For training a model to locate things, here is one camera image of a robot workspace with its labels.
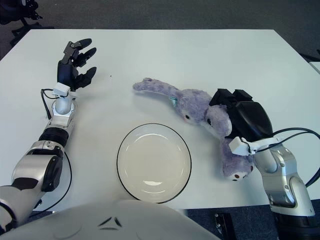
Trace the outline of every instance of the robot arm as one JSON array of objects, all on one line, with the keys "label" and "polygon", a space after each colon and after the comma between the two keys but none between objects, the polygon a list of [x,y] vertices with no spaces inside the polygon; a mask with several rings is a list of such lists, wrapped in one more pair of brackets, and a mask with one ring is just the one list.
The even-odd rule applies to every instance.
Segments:
[{"label": "robot arm", "polygon": [[272,125],[263,107],[243,90],[231,94],[227,89],[218,89],[210,105],[218,104],[227,106],[232,123],[227,137],[233,139],[229,144],[232,153],[254,155],[279,239],[319,239],[320,227],[307,188],[298,175],[297,161],[281,144],[283,138],[272,137]]},{"label": "robot arm", "polygon": [[15,166],[12,184],[0,187],[0,234],[23,224],[41,203],[42,196],[59,185],[65,146],[75,122],[76,89],[89,85],[96,73],[96,67],[86,74],[78,75],[77,71],[96,52],[92,48],[79,54],[91,42],[91,39],[70,41],[64,50],[52,91],[57,97],[52,104],[52,117],[49,112],[49,122],[39,140]]}]

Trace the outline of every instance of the white plate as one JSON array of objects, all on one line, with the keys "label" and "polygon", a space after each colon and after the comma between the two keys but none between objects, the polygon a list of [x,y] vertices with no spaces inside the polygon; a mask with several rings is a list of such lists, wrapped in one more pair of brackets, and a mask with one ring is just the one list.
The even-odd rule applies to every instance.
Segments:
[{"label": "white plate", "polygon": [[116,166],[122,185],[134,198],[165,203],[187,185],[191,156],[177,132],[149,123],[136,127],[124,138]]}]

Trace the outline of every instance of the cable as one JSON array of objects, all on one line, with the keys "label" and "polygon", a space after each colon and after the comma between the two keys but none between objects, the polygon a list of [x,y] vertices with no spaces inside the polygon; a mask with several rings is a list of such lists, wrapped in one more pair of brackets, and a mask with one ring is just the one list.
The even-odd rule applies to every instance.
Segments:
[{"label": "cable", "polygon": [[[276,144],[272,144],[270,145],[269,147],[266,147],[264,149],[261,149],[261,150],[258,150],[258,152],[262,152],[262,151],[265,151],[265,150],[268,150],[274,146],[277,146],[279,144],[282,144],[283,142],[295,137],[295,136],[298,136],[298,135],[301,135],[301,134],[313,134],[315,136],[317,136],[317,138],[320,140],[320,134],[318,134],[317,132],[311,130],[311,129],[308,129],[308,128],[304,128],[304,127],[289,127],[289,128],[284,128],[284,129],[281,129],[281,130],[278,130],[278,131],[275,131],[274,133],[271,134],[270,137],[273,137],[277,134],[280,134],[280,133],[283,133],[283,132],[288,132],[288,131],[303,131],[303,132],[299,132],[299,133],[296,133],[294,135],[291,135],[289,137],[287,137],[286,139],[282,140],[281,142],[278,142]],[[311,186],[314,182],[316,182],[318,179],[320,178],[320,167],[319,169],[316,171],[316,173],[312,176],[312,178],[305,184],[306,187],[309,187]]]},{"label": "cable", "polygon": [[303,132],[299,132],[299,133],[293,134],[293,135],[287,137],[286,139],[284,139],[284,140],[282,140],[282,141],[280,141],[280,142],[277,142],[277,143],[275,143],[275,144],[270,144],[270,146],[268,146],[268,147],[266,147],[266,148],[264,148],[264,149],[260,149],[260,150],[256,151],[256,153],[260,153],[260,152],[263,152],[263,151],[265,151],[265,150],[271,149],[271,148],[273,148],[273,147],[275,147],[275,146],[277,146],[277,145],[280,145],[280,144],[286,142],[287,140],[292,139],[293,137],[298,136],[298,135],[301,135],[301,134],[312,134],[312,132],[303,131]]},{"label": "cable", "polygon": [[69,160],[69,157],[68,157],[67,153],[64,152],[64,155],[66,156],[66,159],[68,160],[69,169],[70,169],[70,182],[69,182],[69,186],[68,186],[67,190],[65,191],[65,193],[63,194],[63,196],[62,196],[58,201],[56,201],[54,204],[52,204],[51,206],[47,207],[45,210],[42,210],[42,211],[37,212],[37,213],[35,213],[35,214],[32,214],[29,218],[34,217],[34,216],[37,216],[37,215],[39,215],[39,214],[42,214],[42,213],[48,211],[49,209],[53,208],[55,205],[57,205],[58,203],[60,203],[60,201],[61,201],[62,199],[64,199],[64,197],[67,195],[67,193],[68,193],[68,191],[69,191],[69,189],[70,189],[70,186],[71,186],[71,182],[72,182],[72,169],[71,169],[71,163],[70,163],[70,160]]},{"label": "cable", "polygon": [[42,98],[42,101],[43,101],[43,105],[44,105],[44,108],[45,108],[45,111],[46,111],[46,115],[48,116],[48,119],[50,120],[51,119],[51,113],[49,111],[49,108],[47,106],[47,103],[46,103],[46,100],[44,98],[44,94],[46,97],[48,97],[45,93],[45,91],[52,91],[52,89],[50,88],[45,88],[45,89],[41,89],[40,93],[41,93],[41,98]]},{"label": "cable", "polygon": [[41,98],[42,98],[42,101],[43,101],[43,105],[44,105],[44,108],[45,108],[45,111],[46,111],[46,115],[48,117],[48,119],[50,120],[51,119],[51,113],[49,111],[49,108],[47,106],[47,103],[45,101],[45,98],[44,98],[44,95],[48,98],[48,99],[58,99],[58,98],[66,98],[68,97],[69,95],[69,92],[67,92],[67,94],[65,96],[57,96],[57,97],[50,97],[46,94],[46,91],[53,91],[53,89],[51,88],[44,88],[44,89],[41,89]]}]

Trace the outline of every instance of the white table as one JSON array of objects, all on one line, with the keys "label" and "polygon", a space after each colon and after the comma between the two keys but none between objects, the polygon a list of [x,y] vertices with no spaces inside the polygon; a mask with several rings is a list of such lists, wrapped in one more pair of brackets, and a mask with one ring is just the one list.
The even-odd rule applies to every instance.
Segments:
[{"label": "white table", "polygon": [[309,64],[320,74],[320,61],[311,61]]},{"label": "white table", "polygon": [[[273,30],[32,30],[0,62],[0,185],[11,183],[15,165],[47,124],[40,89],[55,85],[67,42],[85,38],[92,38],[97,53],[81,71],[97,66],[97,73],[90,86],[78,91],[76,127],[66,147],[72,187],[54,210],[131,199],[118,179],[117,151],[126,134],[145,123],[175,129],[191,153],[190,180],[165,205],[268,204],[256,169],[243,181],[225,180],[217,139],[201,126],[184,123],[165,97],[133,92],[133,83],[144,77],[211,95],[217,88],[244,89],[262,104],[274,130],[306,127],[320,132],[320,75]],[[308,181],[320,164],[319,141],[306,134],[285,146]],[[68,183],[64,161],[59,187],[43,197],[38,210],[59,199]],[[320,198],[320,181],[308,191],[312,199]]]}]

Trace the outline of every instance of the plush toy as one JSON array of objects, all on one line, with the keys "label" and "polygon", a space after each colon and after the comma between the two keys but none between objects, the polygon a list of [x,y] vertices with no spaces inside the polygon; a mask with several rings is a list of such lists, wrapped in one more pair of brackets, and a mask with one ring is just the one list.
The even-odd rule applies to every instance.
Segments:
[{"label": "plush toy", "polygon": [[212,97],[205,91],[196,89],[178,88],[151,78],[135,83],[136,91],[163,94],[169,97],[178,114],[190,124],[204,126],[210,133],[220,139],[223,175],[233,181],[239,181],[250,174],[254,169],[252,156],[232,154],[229,143],[231,139],[225,138],[232,131],[232,124],[224,105],[209,103]]}]

